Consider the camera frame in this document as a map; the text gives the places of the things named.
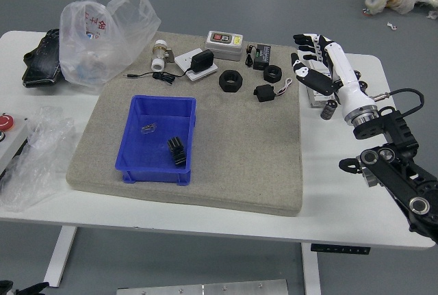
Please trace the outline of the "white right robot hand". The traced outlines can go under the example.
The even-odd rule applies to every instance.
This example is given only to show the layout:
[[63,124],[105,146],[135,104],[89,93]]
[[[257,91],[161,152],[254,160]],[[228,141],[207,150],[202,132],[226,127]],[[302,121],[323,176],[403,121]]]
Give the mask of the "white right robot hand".
[[309,68],[291,54],[292,68],[299,82],[329,96],[335,94],[342,105],[342,116],[349,125],[364,123],[378,116],[373,99],[362,92],[359,80],[342,47],[336,42],[317,34],[296,34],[293,36],[298,50],[305,60],[315,60],[328,68],[330,75]]

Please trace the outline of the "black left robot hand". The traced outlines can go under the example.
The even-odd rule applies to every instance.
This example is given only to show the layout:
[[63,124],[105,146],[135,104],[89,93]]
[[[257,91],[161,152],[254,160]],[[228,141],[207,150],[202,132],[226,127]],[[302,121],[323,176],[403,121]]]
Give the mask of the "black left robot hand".
[[49,286],[49,282],[42,282],[19,290],[14,289],[14,283],[12,281],[1,280],[1,295],[37,295],[42,294],[42,291]]

